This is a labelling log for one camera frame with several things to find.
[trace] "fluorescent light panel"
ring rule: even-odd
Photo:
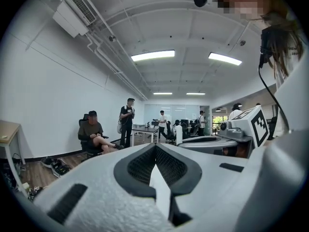
[[[154,93],[154,95],[172,95],[173,93]]]
[[[204,95],[205,93],[187,93],[187,95]]]
[[[174,57],[175,51],[161,51],[161,52],[149,52],[144,54],[139,54],[132,56],[134,62],[140,61],[140,60],[146,60],[146,59],[153,59],[153,58],[168,58],[168,57]]]
[[[227,56],[223,56],[223,55],[220,55],[220,54],[216,54],[216,53],[213,53],[213,52],[211,52],[209,54],[208,58],[220,60],[220,61],[227,62],[227,63],[230,63],[230,64],[235,64],[235,65],[240,65],[242,63],[240,60],[230,58],[230,57],[227,57]]]

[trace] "floor baseboard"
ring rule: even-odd
[[[111,143],[113,144],[113,143],[116,143],[116,142],[118,142],[118,141],[120,141],[120,138],[111,141]],[[53,155],[53,156],[49,156],[49,157],[52,157],[52,158],[67,157],[67,156],[71,156],[71,155],[81,154],[81,153],[83,153],[83,152],[84,152],[83,150],[77,150],[77,151],[72,151],[72,152],[64,153],[64,154],[60,154],[60,155]],[[45,157],[26,158],[26,159],[25,159],[25,162],[41,161],[42,158],[45,158]]]

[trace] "white ceiling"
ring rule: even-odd
[[[248,21],[224,14],[211,1],[203,8],[197,8],[193,0],[91,1],[130,56],[175,50],[174,58],[136,62],[146,83],[141,78],[134,82],[148,98],[153,97],[152,92],[173,92],[174,98],[185,98],[186,92],[205,92],[208,97],[215,97],[221,87],[233,89],[234,83],[256,76],[260,30],[249,25],[243,32]],[[100,20],[96,27],[105,38],[111,34]],[[239,40],[246,44],[235,45]],[[105,51],[111,58],[121,59],[117,64],[123,69],[133,71],[119,45],[112,43],[112,47],[118,56],[107,47]],[[210,52],[229,55],[243,63],[235,66],[210,60]]]

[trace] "white table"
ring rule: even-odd
[[[133,124],[133,128],[140,128],[140,127],[145,127],[145,125],[143,124],[143,125],[139,125],[139,124]],[[136,134],[135,134],[135,136],[141,136],[140,134],[139,134],[139,132],[136,132]]]
[[[18,140],[18,150],[19,150],[19,156],[21,158],[22,163],[25,165],[25,159],[23,158],[23,155],[20,152],[20,135],[19,135],[19,129],[20,124],[11,123],[7,121],[0,120],[0,146],[4,147],[5,154],[9,162],[9,166],[11,168],[12,174],[18,184],[18,187],[20,191],[23,193],[23,195],[27,198],[27,192],[23,187],[23,184],[21,183],[21,180],[19,179],[18,173],[16,171],[15,165],[12,160],[12,155],[10,151],[10,143],[15,135],[17,135]]]
[[[154,142],[154,134],[159,130],[159,128],[133,128],[132,129],[132,147],[134,146],[134,132],[141,132],[143,134],[143,142],[145,142],[145,134],[151,134],[151,142]]]

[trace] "air conditioning unit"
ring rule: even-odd
[[[84,0],[66,0],[66,2],[82,19],[86,26],[89,26],[96,20],[95,15],[91,12]]]
[[[87,26],[65,1],[62,1],[57,7],[57,11],[53,15],[53,19],[73,38],[75,38],[78,34],[84,35],[89,31]]]

